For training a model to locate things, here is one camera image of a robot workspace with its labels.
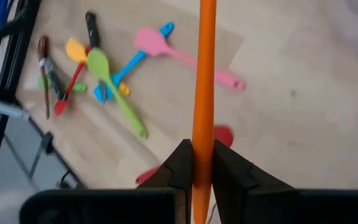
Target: red spatula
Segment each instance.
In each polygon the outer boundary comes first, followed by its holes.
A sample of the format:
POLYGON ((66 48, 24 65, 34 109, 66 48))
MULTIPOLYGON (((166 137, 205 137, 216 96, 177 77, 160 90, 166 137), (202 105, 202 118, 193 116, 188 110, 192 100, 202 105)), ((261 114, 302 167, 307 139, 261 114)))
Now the red spatula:
MULTIPOLYGON (((92 49, 92 46, 90 46, 90 45, 87 46, 86 49, 85 49, 86 54, 88 54, 91 49, 92 49)), ((78 76, 80 75, 80 73, 81 73, 81 71, 82 71, 84 66, 85 66, 85 63, 78 64, 78 67, 75 70, 73 78, 71 78, 70 84, 68 84, 68 86, 67 86, 65 98, 63 100, 58 100, 55 103, 55 107, 53 108, 53 110, 55 111, 55 114, 57 116, 61 115, 63 113, 63 111, 65 110, 66 105, 67 105, 68 95, 70 94, 71 90, 73 89, 75 81, 78 78, 78 76)))
MULTIPOLYGON (((229 126, 226 125, 215 125, 214 126, 214 138, 219 140, 227 147, 231 147, 234 140, 233 131, 229 126)), ((147 179, 149 179, 153 174, 160 168, 160 165, 151 168, 150 170, 144 172, 138 178, 136 178, 136 184, 142 184, 147 179)))

